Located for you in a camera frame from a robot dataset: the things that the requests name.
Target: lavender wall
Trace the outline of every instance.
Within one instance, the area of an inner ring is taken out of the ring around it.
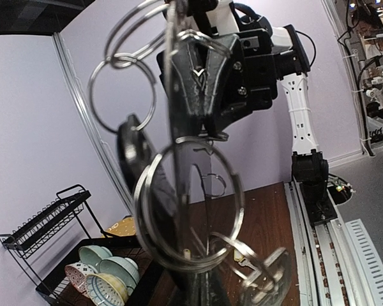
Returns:
[[[127,211],[102,168],[65,86],[52,38],[0,36],[0,233],[11,233],[82,184],[106,227]],[[82,219],[99,236],[87,212]],[[45,276],[82,237],[74,222],[31,259]],[[0,244],[0,305],[47,305]]]
[[[314,38],[318,46],[318,59],[310,74],[309,88],[310,106],[320,147],[328,159],[337,159],[359,151],[356,115],[347,76],[322,4],[310,0],[241,2],[267,16],[275,26],[292,23],[298,30]],[[109,31],[128,8],[138,3],[139,0],[125,1],[124,4],[120,0],[97,0],[62,31],[77,74],[84,85],[92,69],[101,60]],[[122,51],[138,49],[164,26],[163,17],[155,17],[129,39]],[[306,38],[303,41],[311,57],[312,47]],[[154,56],[148,58],[147,63],[158,75]],[[158,87],[158,95],[156,115],[147,127],[147,132],[160,149],[169,138],[165,96],[161,87]],[[100,75],[96,87],[100,113],[113,126],[122,122],[130,112],[137,112],[140,117],[145,115],[149,97],[146,79],[135,68],[129,71],[105,71]],[[292,131],[283,94],[274,102],[272,109],[257,112],[233,124],[226,132],[230,135],[230,141],[219,144],[219,147],[241,174],[245,189],[289,180]],[[110,135],[105,135],[105,138],[114,142]],[[221,173],[215,162],[213,171]]]

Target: patterned bowl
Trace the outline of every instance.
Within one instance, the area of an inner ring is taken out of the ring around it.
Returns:
[[[128,290],[117,277],[106,274],[89,274],[85,278],[88,297],[98,306],[124,306]]]
[[[118,277],[124,282],[129,295],[131,295],[140,279],[137,267],[136,263],[130,258],[114,256],[101,261],[99,271]]]
[[[89,274],[96,273],[96,270],[84,263],[72,263],[65,266],[65,275],[70,281],[71,285],[83,295],[86,295],[85,277]]]
[[[79,259],[81,262],[98,269],[101,260],[112,257],[112,253],[106,247],[99,245],[86,245],[79,249]]]

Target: robotic arm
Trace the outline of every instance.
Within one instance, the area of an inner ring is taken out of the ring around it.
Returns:
[[[301,184],[311,223],[334,219],[327,196],[329,167],[315,138],[308,102],[310,64],[294,27],[272,27],[249,6],[231,0],[189,0],[189,16],[200,32],[226,46],[230,56],[195,45],[173,56],[172,73],[180,85],[174,93],[179,103],[171,112],[176,136],[197,136],[204,130],[211,139],[220,139],[233,122],[270,108],[281,82],[292,124],[292,176]]]

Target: brown wooden surface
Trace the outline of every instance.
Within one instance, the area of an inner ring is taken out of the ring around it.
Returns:
[[[245,193],[246,210],[243,227],[238,239],[248,244],[261,259],[266,259],[278,247],[285,247],[292,258],[292,284],[288,295],[282,305],[299,305],[299,290],[297,280],[297,268],[294,251],[294,241],[290,225],[290,215],[285,198],[283,184],[275,184]],[[227,233],[230,231],[229,224],[232,224],[234,217],[233,197],[228,196],[209,203],[209,225],[210,230]],[[191,206],[192,224],[201,230],[205,226],[205,209],[201,203]],[[242,270],[249,273],[249,268]],[[230,301],[234,305],[240,289],[239,277],[231,270],[223,274],[223,283],[227,290]],[[173,292],[174,284],[165,272],[155,289],[150,306],[164,306],[168,304]]]

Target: screw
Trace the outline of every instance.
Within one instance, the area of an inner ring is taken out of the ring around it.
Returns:
[[[241,96],[247,95],[247,88],[241,86],[240,88],[238,88],[238,94],[240,94]]]
[[[232,69],[240,71],[243,65],[240,62],[235,62],[234,65],[232,65]]]

